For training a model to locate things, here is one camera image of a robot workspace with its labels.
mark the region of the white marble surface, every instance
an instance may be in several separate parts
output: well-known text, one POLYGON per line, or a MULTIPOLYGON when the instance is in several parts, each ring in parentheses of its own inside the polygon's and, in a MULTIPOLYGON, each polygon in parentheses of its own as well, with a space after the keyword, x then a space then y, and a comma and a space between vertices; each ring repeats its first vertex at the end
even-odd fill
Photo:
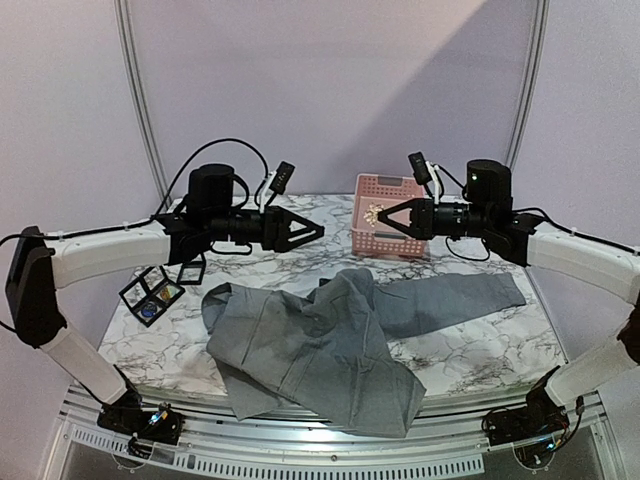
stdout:
MULTIPOLYGON (((225 395, 215 362, 205 351, 208 335, 200 301, 224 283, 283 289, 306 295, 321 277, 343 268, 369 268, 379 282, 440 275, 509 272, 527 305, 471 320, 420 337, 390 343, 393 357, 422 381, 427 396, 456 395, 530 384, 555 365, 564 363, 558 340, 522 268, 492 255, 479 263, 455 258, 442 239, 429 245, 420 261, 390 261, 351 254, 351 196, 281 197, 276 204, 325 226, 324 238, 285 254, 262 252, 250 257, 207 255, 201 286, 187 292, 150 328, 139 323, 121 303, 100 347, 141 387, 170 389, 196 398, 225 395)), ((478 240, 453 244, 473 257, 484 253, 478 240)), ((172 278, 179 267, 167 269, 172 278)))

